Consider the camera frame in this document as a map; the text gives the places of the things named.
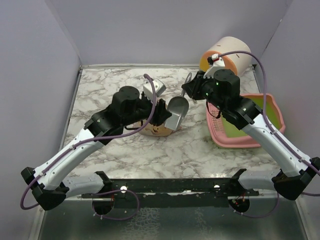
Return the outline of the pink cat litter bag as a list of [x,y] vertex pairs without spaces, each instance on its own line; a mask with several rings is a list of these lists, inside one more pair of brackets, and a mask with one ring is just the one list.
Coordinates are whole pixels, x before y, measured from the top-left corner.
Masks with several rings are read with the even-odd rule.
[[181,130],[182,127],[180,126],[177,130],[172,130],[167,127],[165,127],[164,124],[156,126],[148,123],[146,127],[144,127],[142,130],[140,130],[138,133],[141,135],[146,136],[154,136],[154,137],[167,137],[179,130]]

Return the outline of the grey metal litter scoop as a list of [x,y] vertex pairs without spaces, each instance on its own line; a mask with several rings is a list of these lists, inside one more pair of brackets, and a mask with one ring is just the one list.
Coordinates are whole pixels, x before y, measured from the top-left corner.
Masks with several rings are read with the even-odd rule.
[[167,110],[171,113],[171,117],[165,121],[165,128],[177,131],[181,126],[181,123],[189,110],[189,102],[185,98],[185,94],[186,91],[183,89],[180,95],[173,97],[169,101]]

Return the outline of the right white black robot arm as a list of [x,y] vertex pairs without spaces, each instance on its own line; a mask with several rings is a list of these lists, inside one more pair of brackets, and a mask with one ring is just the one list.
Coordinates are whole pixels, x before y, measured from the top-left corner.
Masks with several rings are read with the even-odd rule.
[[206,77],[198,71],[193,80],[181,88],[193,100],[206,100],[238,130],[252,137],[277,162],[279,172],[241,170],[229,189],[240,196],[248,189],[276,191],[294,201],[305,190],[320,169],[320,159],[309,157],[273,129],[262,109],[251,99],[240,95],[240,78],[229,69],[219,69]]

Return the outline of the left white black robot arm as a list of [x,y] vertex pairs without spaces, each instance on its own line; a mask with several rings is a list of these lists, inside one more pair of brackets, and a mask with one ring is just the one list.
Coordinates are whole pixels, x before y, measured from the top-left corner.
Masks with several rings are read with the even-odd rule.
[[106,146],[111,140],[139,132],[124,134],[124,128],[144,120],[159,126],[172,114],[163,99],[153,103],[166,87],[143,85],[139,92],[133,86],[123,86],[112,97],[111,104],[92,115],[77,136],[46,163],[26,167],[21,176],[31,190],[37,204],[44,210],[52,210],[65,199],[77,195],[93,194],[106,197],[113,189],[111,180],[103,171],[81,177],[68,174],[89,155]]

